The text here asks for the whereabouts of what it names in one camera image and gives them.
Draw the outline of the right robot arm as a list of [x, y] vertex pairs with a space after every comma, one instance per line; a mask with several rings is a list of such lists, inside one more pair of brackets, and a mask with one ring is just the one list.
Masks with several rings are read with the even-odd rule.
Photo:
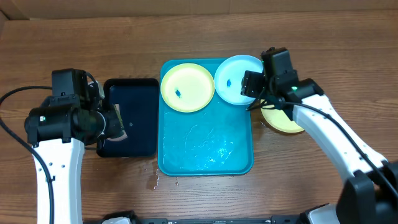
[[338, 170], [337, 204], [301, 213], [297, 223], [397, 223], [397, 163], [368, 146], [339, 116], [311, 78], [299, 80], [286, 48], [261, 54], [261, 72], [245, 71], [241, 94], [250, 110], [281, 110], [303, 128]]

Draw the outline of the teal plastic tray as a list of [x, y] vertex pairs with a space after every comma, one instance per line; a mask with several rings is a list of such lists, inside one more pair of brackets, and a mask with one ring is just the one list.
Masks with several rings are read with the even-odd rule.
[[243, 175], [254, 164], [251, 114], [218, 94], [182, 113], [159, 101], [158, 166], [166, 175]]

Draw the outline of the light blue plate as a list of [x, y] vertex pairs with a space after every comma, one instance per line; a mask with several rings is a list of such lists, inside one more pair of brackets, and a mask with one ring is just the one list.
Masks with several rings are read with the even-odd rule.
[[262, 62], [250, 55], [235, 55], [227, 58], [217, 68], [214, 81], [217, 94], [232, 105], [249, 105], [254, 98], [241, 94], [242, 80], [245, 71], [261, 73]]

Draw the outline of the black plastic tray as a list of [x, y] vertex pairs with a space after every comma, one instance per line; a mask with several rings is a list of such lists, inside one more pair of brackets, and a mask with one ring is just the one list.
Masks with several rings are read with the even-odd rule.
[[104, 83], [107, 102], [123, 121], [123, 135], [106, 139], [100, 157], [150, 157], [157, 150], [159, 82], [154, 78], [114, 78]]

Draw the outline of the yellow-green plate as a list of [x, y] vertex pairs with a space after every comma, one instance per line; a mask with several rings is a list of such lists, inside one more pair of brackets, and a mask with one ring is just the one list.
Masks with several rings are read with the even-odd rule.
[[191, 113], [203, 109], [212, 100], [215, 82], [205, 67], [183, 63], [165, 73], [160, 92], [169, 107], [175, 111]]
[[282, 110], [272, 109], [273, 105], [266, 105], [261, 109], [265, 121], [274, 129], [287, 134], [297, 134], [304, 131], [302, 127], [291, 121]]

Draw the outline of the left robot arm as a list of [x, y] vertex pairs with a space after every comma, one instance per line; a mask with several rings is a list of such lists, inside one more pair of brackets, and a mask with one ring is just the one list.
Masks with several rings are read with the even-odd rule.
[[52, 72], [52, 95], [25, 120], [35, 152], [38, 223], [82, 223], [85, 146], [127, 138], [116, 105], [104, 101], [93, 76], [73, 68]]

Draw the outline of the green scouring sponge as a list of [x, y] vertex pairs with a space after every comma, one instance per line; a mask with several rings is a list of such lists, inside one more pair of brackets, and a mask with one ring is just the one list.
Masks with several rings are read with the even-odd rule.
[[[120, 114], [119, 104], [115, 104], [115, 107], [116, 107], [116, 111]], [[113, 141], [113, 142], [119, 142], [119, 141], [122, 141], [125, 139], [127, 139], [127, 134], [124, 129], [122, 129], [121, 132], [119, 134], [117, 134], [116, 137], [107, 138], [107, 140]]]

